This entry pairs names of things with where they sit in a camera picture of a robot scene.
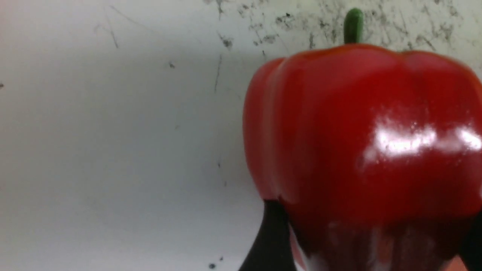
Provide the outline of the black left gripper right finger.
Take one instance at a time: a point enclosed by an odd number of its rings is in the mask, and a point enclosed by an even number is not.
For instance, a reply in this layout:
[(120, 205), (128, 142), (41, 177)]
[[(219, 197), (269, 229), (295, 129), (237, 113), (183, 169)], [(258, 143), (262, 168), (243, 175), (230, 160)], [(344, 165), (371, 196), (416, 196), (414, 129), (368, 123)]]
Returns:
[(459, 249), (459, 256), (468, 271), (482, 270), (482, 212), (474, 218)]

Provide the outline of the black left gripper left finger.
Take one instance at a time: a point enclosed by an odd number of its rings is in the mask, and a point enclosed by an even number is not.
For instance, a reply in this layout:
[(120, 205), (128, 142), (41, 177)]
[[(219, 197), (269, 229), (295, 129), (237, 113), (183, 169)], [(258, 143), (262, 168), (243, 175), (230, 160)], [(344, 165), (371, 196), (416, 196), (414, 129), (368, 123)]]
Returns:
[(291, 252), (288, 215), (280, 202), (264, 201), (258, 235), (240, 271), (296, 271)]

